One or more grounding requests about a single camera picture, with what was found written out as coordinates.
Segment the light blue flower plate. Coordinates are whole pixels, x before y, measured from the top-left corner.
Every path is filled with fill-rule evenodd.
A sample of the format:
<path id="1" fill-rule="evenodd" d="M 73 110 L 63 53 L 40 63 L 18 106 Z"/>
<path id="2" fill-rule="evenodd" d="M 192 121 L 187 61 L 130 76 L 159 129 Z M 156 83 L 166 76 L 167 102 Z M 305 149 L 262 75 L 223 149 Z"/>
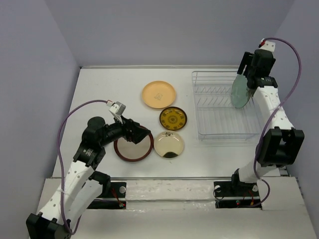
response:
<path id="1" fill-rule="evenodd" d="M 243 108 L 250 100 L 247 79 L 244 75 L 237 75 L 231 88 L 231 103 L 235 108 Z"/>

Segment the red rim white plate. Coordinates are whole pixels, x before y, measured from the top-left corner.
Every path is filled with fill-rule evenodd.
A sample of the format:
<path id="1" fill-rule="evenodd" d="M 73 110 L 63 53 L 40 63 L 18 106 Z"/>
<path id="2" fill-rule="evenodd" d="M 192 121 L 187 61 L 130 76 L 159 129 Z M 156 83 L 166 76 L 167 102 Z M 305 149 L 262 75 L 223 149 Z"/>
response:
<path id="1" fill-rule="evenodd" d="M 154 147 L 154 137 L 148 134 L 141 142 L 134 144 L 124 138 L 119 138 L 113 143 L 117 156 L 126 162 L 138 162 L 150 155 Z"/>

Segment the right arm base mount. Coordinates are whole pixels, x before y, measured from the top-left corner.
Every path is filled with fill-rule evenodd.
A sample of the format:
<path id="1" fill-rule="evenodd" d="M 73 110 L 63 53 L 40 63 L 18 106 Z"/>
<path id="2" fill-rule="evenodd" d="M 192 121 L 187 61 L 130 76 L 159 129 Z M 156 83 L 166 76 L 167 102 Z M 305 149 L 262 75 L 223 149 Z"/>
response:
<path id="1" fill-rule="evenodd" d="M 217 209 L 261 208 L 257 185 L 234 186 L 231 181 L 215 181 L 213 196 Z"/>

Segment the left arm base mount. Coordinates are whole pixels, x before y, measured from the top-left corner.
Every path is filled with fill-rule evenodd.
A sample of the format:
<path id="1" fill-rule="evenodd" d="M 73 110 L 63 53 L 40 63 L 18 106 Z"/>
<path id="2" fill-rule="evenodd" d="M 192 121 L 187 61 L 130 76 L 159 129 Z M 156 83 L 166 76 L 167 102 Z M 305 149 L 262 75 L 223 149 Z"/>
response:
<path id="1" fill-rule="evenodd" d="M 126 209 L 126 182 L 111 182 L 109 189 L 103 189 L 87 209 L 124 210 Z"/>

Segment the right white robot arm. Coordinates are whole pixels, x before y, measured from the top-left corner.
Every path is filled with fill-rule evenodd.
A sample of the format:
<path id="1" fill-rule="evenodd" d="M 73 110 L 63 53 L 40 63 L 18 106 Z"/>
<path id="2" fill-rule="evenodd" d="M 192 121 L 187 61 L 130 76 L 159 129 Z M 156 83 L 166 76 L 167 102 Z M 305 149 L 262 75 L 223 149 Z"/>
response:
<path id="1" fill-rule="evenodd" d="M 304 132 L 288 119 L 279 98 L 278 84 L 270 76 L 275 61 L 269 50 L 245 52 L 232 85 L 232 105 L 240 109 L 253 99 L 265 121 L 255 158 L 232 175 L 229 189 L 234 195 L 243 194 L 248 186 L 274 168 L 292 165 L 305 138 Z"/>

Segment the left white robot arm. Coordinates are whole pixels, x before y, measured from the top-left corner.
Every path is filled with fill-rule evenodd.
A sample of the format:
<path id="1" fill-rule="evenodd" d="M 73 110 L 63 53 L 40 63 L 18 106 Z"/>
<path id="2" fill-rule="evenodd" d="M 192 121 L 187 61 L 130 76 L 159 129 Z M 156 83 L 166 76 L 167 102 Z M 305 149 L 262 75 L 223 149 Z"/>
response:
<path id="1" fill-rule="evenodd" d="M 88 206 L 110 192 L 110 176 L 98 172 L 105 146 L 120 138 L 140 143 L 151 131 L 132 119 L 122 118 L 108 125 L 102 117 L 87 122 L 82 141 L 61 184 L 37 214 L 30 214 L 26 226 L 32 239 L 69 239 L 77 231 Z"/>

